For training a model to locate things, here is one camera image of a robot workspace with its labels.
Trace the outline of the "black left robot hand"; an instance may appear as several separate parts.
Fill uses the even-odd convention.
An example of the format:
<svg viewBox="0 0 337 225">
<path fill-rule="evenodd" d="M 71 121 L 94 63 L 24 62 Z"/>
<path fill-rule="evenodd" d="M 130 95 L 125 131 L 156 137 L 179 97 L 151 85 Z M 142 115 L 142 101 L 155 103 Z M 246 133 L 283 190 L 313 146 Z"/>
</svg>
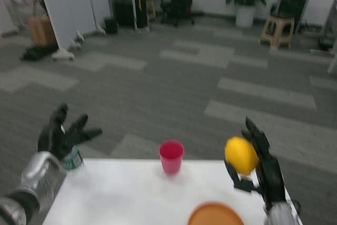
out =
<svg viewBox="0 0 337 225">
<path fill-rule="evenodd" d="M 48 123 L 43 127 L 37 144 L 38 152 L 49 152 L 63 160 L 77 145 L 103 134 L 101 128 L 84 129 L 88 115 L 86 113 L 79 116 L 67 130 L 63 130 L 63 123 L 67 117 L 68 106 L 62 103 L 49 117 Z"/>
</svg>

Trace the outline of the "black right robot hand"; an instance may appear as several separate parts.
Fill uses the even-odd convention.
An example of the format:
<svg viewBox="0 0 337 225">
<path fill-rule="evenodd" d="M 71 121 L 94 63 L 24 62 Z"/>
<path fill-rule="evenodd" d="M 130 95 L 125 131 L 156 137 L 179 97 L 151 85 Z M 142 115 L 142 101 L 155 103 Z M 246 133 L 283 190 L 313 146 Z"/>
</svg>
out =
<svg viewBox="0 0 337 225">
<path fill-rule="evenodd" d="M 234 162 L 226 158 L 224 164 L 233 180 L 234 187 L 246 192 L 255 191 L 261 194 L 269 210 L 273 203 L 285 201 L 285 187 L 280 165 L 277 158 L 269 151 L 270 144 L 264 132 L 259 130 L 249 118 L 245 119 L 245 125 L 247 129 L 242 131 L 242 135 L 252 145 L 253 153 L 257 155 L 257 165 L 254 169 L 259 186 L 254 186 L 251 180 L 240 179 L 239 170 L 234 167 Z"/>
</svg>

